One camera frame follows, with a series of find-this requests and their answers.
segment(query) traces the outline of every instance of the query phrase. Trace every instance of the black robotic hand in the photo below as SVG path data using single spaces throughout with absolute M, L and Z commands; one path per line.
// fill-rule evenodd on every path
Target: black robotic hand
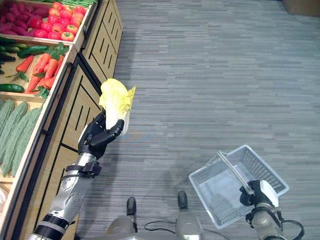
M 90 153 L 98 160 L 104 155 L 107 145 L 121 134 L 124 125 L 125 121 L 120 119 L 113 127 L 106 129 L 106 111 L 103 110 L 83 130 L 78 153 Z

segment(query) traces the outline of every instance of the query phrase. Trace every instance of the wooden cabinet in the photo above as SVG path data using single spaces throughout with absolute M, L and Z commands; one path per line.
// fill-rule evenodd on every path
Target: wooden cabinet
M 58 115 L 58 121 L 48 143 L 49 147 L 25 215 L 20 235 L 22 240 L 32 233 L 37 222 L 42 221 L 48 212 L 53 198 L 58 193 L 65 167 L 77 160 L 78 139 L 84 126 L 102 110 L 98 105 L 100 93 L 98 86 L 90 82 L 91 77 L 79 58 L 76 59 L 75 65 L 63 92 L 64 99 L 61 98 L 59 103 L 62 108 L 57 111 L 60 113 L 53 116 L 56 118 Z M 63 239 L 73 239 L 77 219 L 75 221 Z
M 112 78 L 115 71 L 123 25 L 114 0 L 105 0 L 88 30 L 88 38 L 80 51 L 81 59 L 91 68 L 99 82 Z

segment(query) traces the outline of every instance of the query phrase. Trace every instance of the striped carpet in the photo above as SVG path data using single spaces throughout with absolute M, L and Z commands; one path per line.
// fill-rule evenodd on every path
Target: striped carpet
M 104 234 L 130 196 L 140 231 L 174 221 L 179 190 L 217 230 L 188 175 L 248 144 L 290 186 L 283 216 L 303 223 L 305 240 L 320 239 L 320 18 L 289 15 L 275 0 L 116 3 L 124 30 L 114 77 L 137 90 L 128 133 L 110 144 L 87 193 L 80 237 Z M 218 232 L 257 239 L 244 219 Z

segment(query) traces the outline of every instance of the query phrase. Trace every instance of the basket handle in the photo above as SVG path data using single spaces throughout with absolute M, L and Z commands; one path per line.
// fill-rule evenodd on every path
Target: basket handle
M 233 174 L 239 179 L 239 181 L 242 183 L 245 191 L 249 194 L 249 195 L 253 195 L 255 192 L 252 190 L 252 188 L 248 185 L 247 182 L 245 182 L 243 180 L 243 178 L 240 176 L 240 174 L 234 169 L 234 166 L 232 166 L 232 164 L 229 162 L 229 160 L 226 158 L 227 153 L 222 152 L 222 151 L 218 151 L 213 155 L 213 158 L 208 161 L 206 163 L 206 165 L 211 165 L 216 157 L 220 157 L 220 159 L 222 159 L 222 161 L 230 168 L 230 170 L 233 172 Z

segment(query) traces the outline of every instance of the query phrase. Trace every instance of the cable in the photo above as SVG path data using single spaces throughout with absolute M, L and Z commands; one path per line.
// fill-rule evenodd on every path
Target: cable
M 148 222 L 144 225 L 144 229 L 145 230 L 148 230 L 148 231 L 158 231 L 158 230 L 163 230 L 163 231 L 167 231 L 167 232 L 170 232 L 172 234 L 176 234 L 176 232 L 172 231 L 172 230 L 169 230 L 167 228 L 147 228 L 147 226 L 149 224 L 155 224 L 155 223 L 166 223 L 166 224 L 176 224 L 175 221 L 151 221 L 151 222 Z M 223 237 L 225 240 L 231 240 L 230 238 L 222 235 L 221 233 L 217 232 L 217 231 L 213 231 L 213 230 L 209 230 L 209 229 L 203 229 L 205 231 L 208 231 L 210 233 L 213 233 L 213 234 L 216 234 L 216 235 L 219 235 L 220 237 Z
M 204 228 L 203 230 L 208 231 L 208 232 L 213 233 L 213 234 L 216 234 L 216 235 L 219 235 L 220 237 L 223 237 L 225 240 L 231 240 L 230 238 L 226 237 L 225 235 L 222 235 L 221 233 L 219 233 L 217 231 L 212 231 L 212 230 L 209 230 L 209 229 L 206 229 L 206 228 Z
M 173 221 L 151 221 L 151 222 L 148 222 L 148 223 L 146 223 L 146 224 L 144 225 L 144 229 L 145 229 L 145 230 L 148 230 L 148 231 L 151 231 L 151 232 L 152 232 L 152 231 L 163 230 L 163 231 L 170 232 L 170 233 L 172 233 L 172 234 L 176 234 L 175 231 L 171 231 L 171 230 L 169 230 L 169 229 L 167 229 L 167 228 L 147 228 L 147 226 L 148 226 L 149 224 L 155 224 L 155 223 L 175 224 L 175 222 L 173 222 Z
M 296 236 L 293 240 L 301 240 L 303 238 L 303 236 L 305 235 L 305 228 L 304 226 L 298 222 L 298 221 L 295 221 L 295 220 L 285 220 L 283 217 L 282 217 L 282 213 L 280 211 L 277 212 L 277 215 L 278 215 L 278 218 L 280 220 L 280 227 L 281 227 L 281 231 L 284 230 L 284 224 L 285 223 L 290 223 L 290 224 L 294 224 L 294 225 L 297 225 L 298 227 L 301 228 L 301 231 L 300 233 L 298 234 L 298 236 Z

